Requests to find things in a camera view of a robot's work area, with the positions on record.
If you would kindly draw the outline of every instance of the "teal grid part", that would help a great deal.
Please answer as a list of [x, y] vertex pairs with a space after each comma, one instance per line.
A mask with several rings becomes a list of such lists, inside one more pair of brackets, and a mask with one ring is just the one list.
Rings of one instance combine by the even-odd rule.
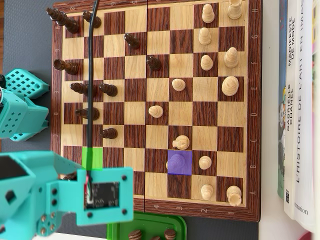
[[15, 68], [5, 75], [6, 89], [24, 97], [36, 99], [49, 91], [49, 85], [21, 68]]

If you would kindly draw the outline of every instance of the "pawn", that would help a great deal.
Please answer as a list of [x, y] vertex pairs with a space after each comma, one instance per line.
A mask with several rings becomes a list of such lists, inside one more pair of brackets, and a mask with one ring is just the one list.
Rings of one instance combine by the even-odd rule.
[[202, 9], [202, 20], [209, 24], [212, 23], [215, 19], [214, 9], [210, 4], [205, 4]]
[[214, 66], [214, 61], [208, 55], [204, 55], [201, 58], [201, 68], [205, 71], [209, 71]]
[[238, 51], [234, 47], [230, 47], [230, 49], [224, 55], [224, 64], [228, 68], [234, 68], [239, 63]]
[[124, 35], [124, 40], [128, 43], [129, 47], [132, 49], [138, 49], [140, 47], [140, 40], [130, 33]]
[[211, 42], [211, 34], [209, 32], [209, 29], [206, 27], [203, 27], [199, 31], [199, 43], [202, 45], [208, 45]]

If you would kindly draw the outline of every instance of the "dark square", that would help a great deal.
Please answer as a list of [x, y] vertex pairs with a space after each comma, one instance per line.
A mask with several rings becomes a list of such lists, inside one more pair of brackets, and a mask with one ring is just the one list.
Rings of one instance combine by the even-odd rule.
[[243, 102], [245, 100], [245, 77], [236, 76], [239, 82], [238, 91], [233, 96], [227, 96], [222, 92], [222, 83], [226, 76], [218, 77], [218, 102]]
[[215, 101], [194, 101], [192, 103], [192, 125], [218, 125], [218, 103]]
[[193, 54], [194, 30], [170, 31], [170, 54]]
[[147, 94], [147, 80], [145, 78], [131, 78], [124, 80], [124, 101], [145, 102]]
[[219, 52], [226, 52], [234, 47], [238, 52], [245, 50], [245, 27], [219, 27]]
[[145, 125], [124, 125], [124, 147], [144, 149], [146, 146]]
[[168, 198], [191, 199], [191, 175], [168, 174]]
[[172, 86], [173, 80], [176, 78], [171, 77], [169, 81], [169, 101], [170, 102], [192, 102], [193, 101], [193, 78], [180, 77], [179, 79], [185, 82], [185, 89], [176, 91]]
[[107, 12], [104, 14], [104, 35], [125, 33], [125, 12]]
[[219, 26], [219, 3], [211, 3], [214, 12], [214, 20], [213, 22], [206, 23], [202, 20], [202, 10], [204, 8], [204, 4], [196, 4], [194, 5], [194, 28], [202, 29], [202, 28], [217, 28]]
[[147, 31], [170, 30], [170, 7], [149, 8], [147, 12]]
[[123, 125], [125, 122], [124, 102], [104, 102], [103, 103], [103, 124]]
[[149, 65], [146, 63], [146, 77], [149, 79], [168, 78], [169, 77], [169, 54], [150, 55], [159, 59], [162, 68], [158, 71], [152, 71]]
[[148, 173], [166, 174], [166, 163], [168, 161], [168, 150], [145, 149], [144, 171]]
[[[211, 166], [206, 170], [203, 170], [199, 167], [199, 160], [203, 156], [208, 156], [212, 160]], [[217, 152], [192, 150], [192, 174], [203, 175], [203, 176], [216, 176], [217, 175]]]
[[125, 42], [125, 49], [124, 49], [125, 55], [126, 56], [147, 55], [147, 33], [135, 32], [131, 34], [140, 40], [140, 47], [138, 49], [133, 49], [129, 47], [127, 42]]
[[243, 179], [239, 177], [227, 177], [227, 176], [217, 176], [216, 177], [216, 201], [228, 203], [227, 190], [231, 186], [237, 186], [241, 189], [243, 196]]
[[220, 152], [244, 152], [244, 128], [219, 126], [217, 150]]
[[65, 102], [64, 124], [83, 124], [83, 118], [76, 115], [76, 110], [83, 108], [82, 102]]
[[68, 18], [75, 20], [79, 24], [79, 30], [77, 33], [71, 33], [67, 29], [65, 29], [65, 38], [83, 38], [83, 36], [85, 35], [84, 18], [82, 16], [69, 16]]
[[[201, 58], [208, 55], [213, 61], [213, 67], [205, 71], [201, 68]], [[194, 77], [218, 77], [218, 53], [199, 52], [193, 54], [193, 76]]]
[[117, 168], [124, 166], [124, 149], [122, 147], [103, 148], [103, 168]]
[[82, 164], [82, 146], [63, 146], [63, 157]]
[[192, 126], [169, 126], [168, 133], [168, 149], [178, 150], [178, 148], [172, 146], [172, 142], [176, 140], [180, 135], [185, 135], [189, 138], [190, 145], [186, 151], [192, 150]]
[[68, 73], [64, 73], [65, 81], [83, 81], [84, 80], [84, 60], [83, 59], [72, 59], [66, 60], [66, 63], [75, 63], [78, 65], [78, 72], [76, 75], [71, 75]]
[[[147, 101], [145, 106], [145, 124], [146, 125], [168, 125], [169, 121], [169, 102], [167, 101]], [[153, 117], [149, 114], [149, 108], [152, 106], [160, 106], [163, 109], [161, 117]]]
[[[88, 146], [87, 143], [87, 127], [88, 125], [83, 125], [83, 133], [82, 133], [82, 142], [83, 146]], [[100, 132], [103, 130], [103, 125], [93, 124], [92, 125], [92, 146], [93, 147], [102, 147], [103, 146], [103, 139], [100, 136]]]
[[104, 58], [103, 76], [105, 80], [125, 79], [125, 57]]
[[[93, 36], [93, 57], [103, 58], [104, 57], [104, 36]], [[89, 37], [84, 38], [84, 58], [89, 58]]]

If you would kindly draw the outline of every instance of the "chess piece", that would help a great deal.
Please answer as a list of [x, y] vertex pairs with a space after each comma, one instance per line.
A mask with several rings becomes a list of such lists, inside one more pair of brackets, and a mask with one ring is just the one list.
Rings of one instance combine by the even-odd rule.
[[164, 231], [165, 240], [175, 240], [176, 239], [176, 231], [173, 229], [167, 229]]
[[215, 19], [214, 9], [210, 4], [205, 4], [202, 9], [202, 20], [209, 24], [212, 23]]
[[158, 71], [162, 67], [161, 61], [155, 58], [154, 56], [148, 56], [146, 58], [146, 63], [149, 65], [150, 69], [153, 71]]
[[101, 83], [99, 89], [110, 97], [114, 97], [118, 93], [117, 87], [111, 84]]
[[130, 33], [126, 33], [124, 35], [124, 40], [132, 49], [138, 49], [140, 47], [140, 40], [136, 36], [133, 36]]
[[214, 66], [214, 61], [208, 55], [204, 55], [201, 58], [201, 68], [205, 71], [209, 71]]
[[200, 159], [199, 159], [199, 167], [202, 169], [202, 170], [206, 170], [208, 168], [211, 167], [211, 164], [212, 164], [212, 160], [210, 157], [208, 156], [202, 156]]
[[108, 128], [108, 129], [102, 130], [100, 132], [100, 136], [103, 139], [115, 139], [118, 136], [118, 132], [114, 128]]
[[46, 13], [50, 16], [52, 21], [55, 21], [59, 26], [65, 26], [65, 29], [72, 34], [76, 34], [79, 31], [79, 24], [76, 20], [68, 18], [67, 14], [58, 9], [51, 9], [48, 7]]
[[53, 61], [53, 67], [59, 71], [65, 70], [67, 74], [76, 75], [78, 73], [79, 67], [75, 62], [65, 62], [61, 59], [56, 59]]
[[155, 105], [149, 108], [149, 114], [154, 118], [160, 118], [164, 114], [164, 110], [161, 106]]
[[[85, 109], [77, 109], [75, 110], [75, 115], [76, 116], [80, 116], [84, 119], [88, 119], [88, 114], [89, 113], [89, 109], [85, 108]], [[92, 108], [92, 119], [95, 121], [99, 118], [99, 110], [95, 107]]]
[[236, 207], [239, 206], [242, 202], [241, 199], [241, 189], [237, 186], [230, 186], [226, 190], [226, 197], [231, 206]]
[[141, 240], [142, 232], [140, 230], [134, 230], [128, 234], [130, 240]]
[[199, 43], [202, 45], [208, 45], [211, 42], [211, 34], [209, 32], [209, 29], [206, 27], [203, 27], [199, 31]]
[[190, 145], [189, 138], [185, 135], [178, 136], [173, 142], [172, 146], [180, 150], [186, 150]]
[[226, 96], [233, 96], [237, 93], [238, 87], [238, 79], [234, 76], [228, 76], [223, 80], [222, 92]]
[[174, 79], [172, 81], [172, 87], [176, 91], [182, 91], [183, 89], [186, 88], [186, 83], [182, 79]]
[[230, 49], [224, 55], [224, 64], [228, 68], [234, 68], [239, 63], [238, 51], [234, 47], [230, 47]]
[[204, 200], [209, 201], [214, 194], [214, 188], [209, 185], [205, 184], [201, 187], [201, 196]]
[[236, 20], [242, 15], [242, 0], [230, 0], [230, 6], [228, 8], [229, 18]]
[[[85, 11], [84, 13], [83, 13], [83, 19], [84, 20], [86, 20], [88, 23], [90, 23], [90, 21], [91, 21], [91, 18], [92, 18], [92, 13], [91, 12], [89, 12], [89, 11]], [[94, 21], [93, 21], [93, 27], [95, 28], [95, 29], [97, 29], [97, 28], [99, 28], [101, 26], [101, 19], [100, 19], [100, 17], [98, 17], [98, 16], [95, 16], [95, 19], [94, 19]]]

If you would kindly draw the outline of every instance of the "white pawn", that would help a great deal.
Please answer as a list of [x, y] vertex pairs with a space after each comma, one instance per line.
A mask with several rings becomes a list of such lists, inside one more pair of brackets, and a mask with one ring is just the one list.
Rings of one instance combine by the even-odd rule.
[[215, 13], [212, 6], [210, 4], [204, 5], [202, 9], [202, 20], [205, 23], [209, 24], [209, 23], [212, 23], [214, 19], [215, 19]]
[[202, 45], [208, 45], [211, 42], [211, 34], [209, 32], [209, 29], [206, 27], [203, 27], [199, 31], [199, 43]]

